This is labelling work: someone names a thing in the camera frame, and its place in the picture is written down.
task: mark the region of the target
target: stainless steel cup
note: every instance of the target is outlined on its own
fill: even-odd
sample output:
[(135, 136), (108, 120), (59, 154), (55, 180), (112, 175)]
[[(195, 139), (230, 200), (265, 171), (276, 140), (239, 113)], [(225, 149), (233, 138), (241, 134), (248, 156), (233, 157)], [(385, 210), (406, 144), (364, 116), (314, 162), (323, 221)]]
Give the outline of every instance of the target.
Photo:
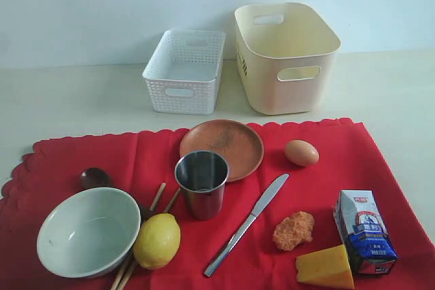
[(228, 173), (228, 163), (212, 151), (193, 151), (178, 161), (175, 179), (193, 217), (208, 220), (220, 212)]

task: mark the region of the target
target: chopsticks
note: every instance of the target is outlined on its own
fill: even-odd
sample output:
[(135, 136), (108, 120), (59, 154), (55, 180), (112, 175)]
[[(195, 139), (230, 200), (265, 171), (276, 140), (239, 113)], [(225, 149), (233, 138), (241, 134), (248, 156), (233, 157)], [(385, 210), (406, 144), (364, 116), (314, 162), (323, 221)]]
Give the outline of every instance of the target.
[[(160, 187), (158, 188), (157, 194), (154, 196), (154, 199), (150, 206), (151, 211), (154, 211), (154, 209), (156, 208), (158, 201), (160, 200), (160, 197), (162, 197), (163, 190), (165, 187), (166, 187), (166, 183), (161, 183)], [(174, 193), (171, 200), (169, 201), (166, 208), (164, 209), (163, 213), (168, 213), (171, 210), (172, 206), (174, 205), (179, 195), (179, 192), (180, 192), (180, 188), (178, 188), (177, 191)], [(130, 253), (126, 256), (125, 260), (122, 262), (122, 265), (118, 270), (118, 273), (116, 274), (115, 281), (112, 284), (110, 290), (123, 290), (128, 280), (132, 276), (133, 272), (135, 271), (136, 266), (137, 266), (137, 262), (133, 257), (132, 250), (130, 250)]]

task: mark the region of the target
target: table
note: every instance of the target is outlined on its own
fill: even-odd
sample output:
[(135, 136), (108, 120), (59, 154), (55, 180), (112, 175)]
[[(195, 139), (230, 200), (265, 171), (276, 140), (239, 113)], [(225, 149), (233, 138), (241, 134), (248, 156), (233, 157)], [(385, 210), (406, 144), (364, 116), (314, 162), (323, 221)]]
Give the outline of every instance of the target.
[(191, 128), (219, 118), (265, 124), (350, 117), (365, 123), (435, 242), (435, 50), (339, 54), (318, 109), (276, 116), (249, 106), (233, 60), (224, 63), (212, 115), (157, 113), (144, 66), (0, 71), (0, 187), (41, 139)]

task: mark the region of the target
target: knife handle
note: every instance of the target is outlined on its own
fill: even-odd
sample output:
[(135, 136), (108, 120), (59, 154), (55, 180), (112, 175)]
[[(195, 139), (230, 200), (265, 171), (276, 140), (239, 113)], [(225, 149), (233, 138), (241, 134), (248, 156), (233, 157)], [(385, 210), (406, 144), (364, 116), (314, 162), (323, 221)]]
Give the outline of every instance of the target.
[(234, 248), (236, 243), (242, 238), (246, 230), (249, 228), (249, 226), (254, 222), (254, 220), (257, 217), (253, 214), (249, 214), (245, 222), (240, 226), (240, 228), (236, 231), (235, 234), (232, 235), (230, 240), (225, 244), (225, 246), (222, 247), (218, 255), (214, 258), (213, 261), (211, 261), (210, 265), (207, 266), (207, 269), (205, 270), (204, 274), (207, 277), (210, 277), (216, 269), (219, 267), (219, 265), (222, 263), (222, 261), (225, 259), (225, 257), (230, 253), (230, 251)]

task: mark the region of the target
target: basket handle hole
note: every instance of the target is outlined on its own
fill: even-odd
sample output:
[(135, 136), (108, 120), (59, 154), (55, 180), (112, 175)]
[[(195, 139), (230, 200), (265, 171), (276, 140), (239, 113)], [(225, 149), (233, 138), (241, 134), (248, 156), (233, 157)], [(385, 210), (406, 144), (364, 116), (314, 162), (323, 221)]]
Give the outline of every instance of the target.
[(169, 96), (184, 96), (186, 98), (193, 96), (193, 90), (188, 88), (167, 88), (164, 93)]
[(282, 22), (284, 22), (283, 14), (257, 15), (253, 18), (255, 25), (281, 24)]
[(199, 47), (205, 48), (209, 43), (204, 39), (188, 39), (186, 40), (186, 45), (189, 47)]
[(314, 79), (320, 74), (319, 66), (286, 68), (278, 73), (279, 81), (300, 81)]

